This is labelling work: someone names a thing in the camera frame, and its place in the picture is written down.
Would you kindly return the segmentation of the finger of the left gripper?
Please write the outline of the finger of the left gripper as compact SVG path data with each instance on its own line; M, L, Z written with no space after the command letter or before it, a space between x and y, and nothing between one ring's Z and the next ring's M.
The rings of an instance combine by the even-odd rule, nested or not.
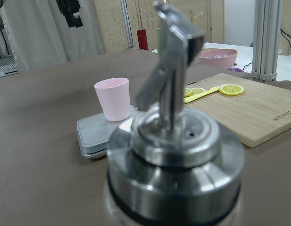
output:
M78 0L56 0L56 3L69 28L83 26L80 16L81 6Z

